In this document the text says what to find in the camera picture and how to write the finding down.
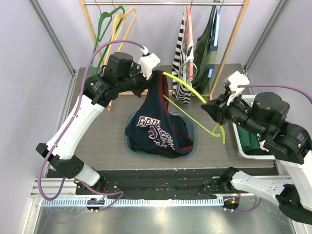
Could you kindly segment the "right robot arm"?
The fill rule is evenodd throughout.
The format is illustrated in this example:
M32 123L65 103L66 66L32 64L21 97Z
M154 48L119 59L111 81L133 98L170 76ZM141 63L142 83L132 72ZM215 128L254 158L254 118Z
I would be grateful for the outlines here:
M252 193L276 205L288 218L312 223L312 138L298 124L286 120L290 105L273 92L256 95L249 105L241 95L221 94L201 105L217 124L234 123L256 136L274 159L280 162L291 183L277 183L229 167L220 177L220 187Z

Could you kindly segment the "striped black white tank top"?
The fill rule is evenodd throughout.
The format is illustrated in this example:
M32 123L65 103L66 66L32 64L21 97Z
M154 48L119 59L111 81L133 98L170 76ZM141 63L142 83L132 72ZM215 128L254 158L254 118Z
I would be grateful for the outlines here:
M178 33L176 48L175 48L175 57L174 57L173 64L172 64L172 75L184 81L189 86L192 86L192 82L190 82L186 78L186 68L184 64L185 57L186 57L185 19L186 19L186 13L185 13L185 8L184 8L180 30ZM173 80L172 96L177 102L188 105L190 104L192 92L185 85L181 84L180 82L176 80Z

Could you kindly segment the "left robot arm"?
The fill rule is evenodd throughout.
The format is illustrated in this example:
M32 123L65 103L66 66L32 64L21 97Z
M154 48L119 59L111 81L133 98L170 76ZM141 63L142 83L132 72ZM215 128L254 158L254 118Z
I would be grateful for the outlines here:
M39 143L36 151L65 178L75 178L87 184L92 194L100 194L104 183L92 167L75 155L81 138L96 117L119 93L131 91L136 96L147 89L152 71L160 65L154 53L143 55L139 62L124 52L115 52L98 75L86 79L82 95L61 128L47 143Z

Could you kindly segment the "pink hanger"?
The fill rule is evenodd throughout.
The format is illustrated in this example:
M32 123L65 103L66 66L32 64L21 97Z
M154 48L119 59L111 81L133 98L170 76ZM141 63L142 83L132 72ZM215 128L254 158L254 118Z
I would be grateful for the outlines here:
M185 19L185 40L186 40L186 57L185 57L185 68L186 78L192 82L194 78L194 42L193 42L193 27L192 27L192 16L191 6L185 7L186 19Z

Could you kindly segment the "navy maroon tank top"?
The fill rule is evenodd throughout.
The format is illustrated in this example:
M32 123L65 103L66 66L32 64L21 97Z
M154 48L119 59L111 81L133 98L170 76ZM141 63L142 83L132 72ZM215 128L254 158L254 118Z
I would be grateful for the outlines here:
M132 151L177 158L193 150L185 121L168 111L168 97L166 76L153 71L145 101L125 129Z

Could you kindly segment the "orange yellow hanger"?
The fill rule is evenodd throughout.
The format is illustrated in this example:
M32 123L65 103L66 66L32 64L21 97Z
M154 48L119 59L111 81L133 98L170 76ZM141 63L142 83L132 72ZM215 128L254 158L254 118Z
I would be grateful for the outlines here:
M132 20L128 25L127 29L124 29L127 23L127 19L129 19L131 15L133 15ZM117 13L113 23L113 32L111 41L115 41L118 39L127 39L136 18L137 18L137 9L135 7L131 7L125 13Z

